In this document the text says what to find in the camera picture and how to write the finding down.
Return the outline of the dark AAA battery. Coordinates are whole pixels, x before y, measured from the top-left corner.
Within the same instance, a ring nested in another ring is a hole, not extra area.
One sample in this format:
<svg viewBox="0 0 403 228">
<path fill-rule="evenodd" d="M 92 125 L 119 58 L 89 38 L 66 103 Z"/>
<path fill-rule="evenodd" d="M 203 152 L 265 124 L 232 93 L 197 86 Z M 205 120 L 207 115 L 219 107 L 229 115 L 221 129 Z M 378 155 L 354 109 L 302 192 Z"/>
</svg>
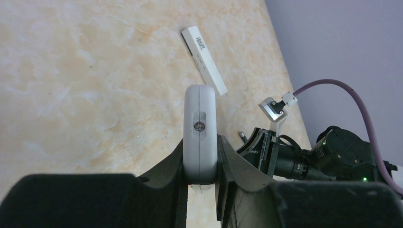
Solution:
<svg viewBox="0 0 403 228">
<path fill-rule="evenodd" d="M 239 132 L 239 136 L 242 139 L 244 144 L 246 144 L 248 142 L 248 138 L 246 137 L 246 135 L 245 135 L 245 133 L 243 131 Z"/>
</svg>

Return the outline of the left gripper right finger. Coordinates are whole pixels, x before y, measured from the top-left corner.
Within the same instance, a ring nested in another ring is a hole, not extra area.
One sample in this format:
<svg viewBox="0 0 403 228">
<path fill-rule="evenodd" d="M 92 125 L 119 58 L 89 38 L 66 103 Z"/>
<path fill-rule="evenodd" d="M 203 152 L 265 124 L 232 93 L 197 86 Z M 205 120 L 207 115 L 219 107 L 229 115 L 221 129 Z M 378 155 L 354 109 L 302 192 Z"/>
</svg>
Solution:
<svg viewBox="0 0 403 228">
<path fill-rule="evenodd" d="M 388 186 L 357 181 L 276 181 L 218 136 L 217 220 L 223 228 L 400 228 Z"/>
</svg>

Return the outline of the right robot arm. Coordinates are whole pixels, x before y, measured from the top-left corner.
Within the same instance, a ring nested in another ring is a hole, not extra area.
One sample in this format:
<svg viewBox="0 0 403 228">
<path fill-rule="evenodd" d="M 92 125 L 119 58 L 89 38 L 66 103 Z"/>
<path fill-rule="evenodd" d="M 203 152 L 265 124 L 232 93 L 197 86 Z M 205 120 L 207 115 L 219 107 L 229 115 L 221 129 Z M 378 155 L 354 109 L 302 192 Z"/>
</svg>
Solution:
<svg viewBox="0 0 403 228">
<path fill-rule="evenodd" d="M 328 127 L 311 150 L 271 130 L 255 128 L 250 138 L 243 132 L 239 134 L 244 145 L 237 153 L 267 176 L 297 181 L 386 183 L 370 143 L 340 127 Z"/>
</svg>

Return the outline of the white grey remote control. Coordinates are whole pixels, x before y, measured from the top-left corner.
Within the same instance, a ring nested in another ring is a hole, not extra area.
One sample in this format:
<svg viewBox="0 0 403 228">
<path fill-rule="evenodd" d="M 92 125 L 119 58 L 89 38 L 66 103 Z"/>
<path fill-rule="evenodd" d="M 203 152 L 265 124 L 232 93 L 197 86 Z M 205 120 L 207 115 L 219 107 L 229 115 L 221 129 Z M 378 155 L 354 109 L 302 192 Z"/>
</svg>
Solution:
<svg viewBox="0 0 403 228">
<path fill-rule="evenodd" d="M 218 143 L 215 91 L 191 85 L 185 91 L 183 167 L 190 187 L 202 194 L 217 177 Z"/>
</svg>

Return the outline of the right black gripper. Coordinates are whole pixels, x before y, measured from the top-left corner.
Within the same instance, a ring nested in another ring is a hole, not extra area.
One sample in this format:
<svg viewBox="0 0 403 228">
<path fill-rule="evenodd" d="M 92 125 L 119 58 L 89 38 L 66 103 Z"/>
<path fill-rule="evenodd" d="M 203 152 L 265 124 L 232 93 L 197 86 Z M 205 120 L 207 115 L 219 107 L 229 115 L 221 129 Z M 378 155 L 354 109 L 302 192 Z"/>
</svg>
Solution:
<svg viewBox="0 0 403 228">
<path fill-rule="evenodd" d="M 314 180 L 312 151 L 301 149 L 291 137 L 280 135 L 271 151 L 271 131 L 255 128 L 237 153 L 262 173 L 290 180 Z"/>
</svg>

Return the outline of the slim white remote control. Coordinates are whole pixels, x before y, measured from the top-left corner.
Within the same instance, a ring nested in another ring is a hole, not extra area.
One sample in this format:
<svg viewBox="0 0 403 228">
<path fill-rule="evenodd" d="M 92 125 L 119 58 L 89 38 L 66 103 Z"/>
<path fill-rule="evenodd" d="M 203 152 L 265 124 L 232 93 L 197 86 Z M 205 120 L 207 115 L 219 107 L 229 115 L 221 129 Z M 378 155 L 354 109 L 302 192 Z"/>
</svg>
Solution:
<svg viewBox="0 0 403 228">
<path fill-rule="evenodd" d="M 228 92 L 227 87 L 198 27 L 188 27 L 181 35 L 205 84 L 212 87 L 216 95 L 225 95 Z"/>
</svg>

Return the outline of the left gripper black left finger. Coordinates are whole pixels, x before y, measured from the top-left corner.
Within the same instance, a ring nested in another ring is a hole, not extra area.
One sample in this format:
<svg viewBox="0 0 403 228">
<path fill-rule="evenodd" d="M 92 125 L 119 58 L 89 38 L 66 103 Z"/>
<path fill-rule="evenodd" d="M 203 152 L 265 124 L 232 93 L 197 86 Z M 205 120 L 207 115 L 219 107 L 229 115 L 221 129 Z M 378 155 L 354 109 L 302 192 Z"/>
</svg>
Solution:
<svg viewBox="0 0 403 228">
<path fill-rule="evenodd" d="M 141 176 L 32 174 L 0 205 L 3 228 L 183 228 L 188 186 L 180 143 Z"/>
</svg>

